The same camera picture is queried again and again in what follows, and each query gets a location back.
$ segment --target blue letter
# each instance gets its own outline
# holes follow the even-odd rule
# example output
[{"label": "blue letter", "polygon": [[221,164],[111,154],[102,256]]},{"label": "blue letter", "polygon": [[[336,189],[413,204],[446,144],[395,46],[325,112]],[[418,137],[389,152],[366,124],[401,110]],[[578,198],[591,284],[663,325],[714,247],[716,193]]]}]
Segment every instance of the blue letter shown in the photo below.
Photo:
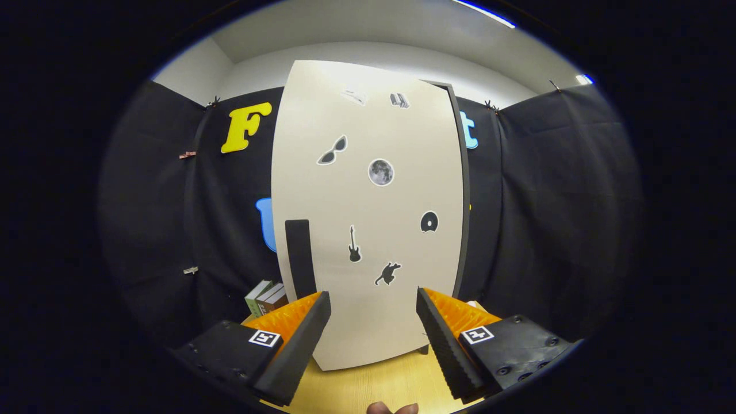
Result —
[{"label": "blue letter", "polygon": [[468,119],[463,111],[460,111],[460,118],[462,119],[462,126],[465,128],[465,147],[472,150],[478,146],[478,140],[470,136],[470,128],[475,127],[475,122],[472,119]]},{"label": "blue letter", "polygon": [[261,212],[261,228],[263,240],[269,249],[276,251],[276,236],[274,235],[274,215],[271,210],[271,197],[261,198],[255,202],[255,207]]}]

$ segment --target white wall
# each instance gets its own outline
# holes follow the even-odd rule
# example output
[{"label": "white wall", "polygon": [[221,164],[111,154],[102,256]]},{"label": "white wall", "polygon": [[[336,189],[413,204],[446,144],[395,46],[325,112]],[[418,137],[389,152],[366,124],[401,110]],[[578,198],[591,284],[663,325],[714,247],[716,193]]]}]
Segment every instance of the white wall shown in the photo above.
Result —
[{"label": "white wall", "polygon": [[206,38],[169,62],[153,81],[207,105],[214,100],[220,82],[232,69],[230,58],[212,38]]},{"label": "white wall", "polygon": [[395,43],[337,42],[298,46],[267,53],[236,65],[222,80],[222,99],[284,86],[295,60],[333,60],[451,83],[455,95],[504,108],[535,97],[531,89],[478,64],[440,52]]}]

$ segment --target yellow letter f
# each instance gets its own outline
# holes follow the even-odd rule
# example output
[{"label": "yellow letter f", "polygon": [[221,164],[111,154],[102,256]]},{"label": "yellow letter f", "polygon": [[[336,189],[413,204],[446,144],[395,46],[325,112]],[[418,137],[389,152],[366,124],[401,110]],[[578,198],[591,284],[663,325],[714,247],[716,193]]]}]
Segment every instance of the yellow letter f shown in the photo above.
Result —
[{"label": "yellow letter f", "polygon": [[261,115],[268,116],[271,113],[271,104],[268,102],[236,109],[230,112],[230,130],[227,132],[227,141],[222,145],[220,151],[240,151],[248,148],[248,140],[245,139],[245,131],[248,136],[253,136],[261,124]]}]

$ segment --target white board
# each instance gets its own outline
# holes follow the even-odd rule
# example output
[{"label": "white board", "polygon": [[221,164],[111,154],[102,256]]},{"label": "white board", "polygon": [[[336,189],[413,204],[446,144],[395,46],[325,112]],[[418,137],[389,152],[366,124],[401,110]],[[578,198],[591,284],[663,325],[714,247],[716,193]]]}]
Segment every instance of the white board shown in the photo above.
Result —
[{"label": "white board", "polygon": [[[346,145],[333,151],[342,137]],[[464,213],[459,142],[442,88],[367,66],[294,62],[275,128],[274,231],[286,294],[295,301],[284,223],[309,220],[316,289],[330,292],[332,307],[314,351],[322,370],[428,344],[417,287],[453,293]],[[323,160],[328,152],[333,157]],[[385,168],[370,172],[387,164],[389,181]],[[359,261],[351,261],[354,245]],[[386,271],[394,278],[380,278],[389,263],[400,264]]]}]

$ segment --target ceiling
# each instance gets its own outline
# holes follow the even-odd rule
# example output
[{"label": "ceiling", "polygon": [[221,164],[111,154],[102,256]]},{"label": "ceiling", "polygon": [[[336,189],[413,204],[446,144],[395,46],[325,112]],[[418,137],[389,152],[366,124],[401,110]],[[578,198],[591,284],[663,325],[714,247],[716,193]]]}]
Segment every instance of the ceiling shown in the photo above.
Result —
[{"label": "ceiling", "polygon": [[451,0],[285,0],[212,36],[233,63],[314,43],[370,41],[460,57],[541,94],[581,72],[545,44]]}]

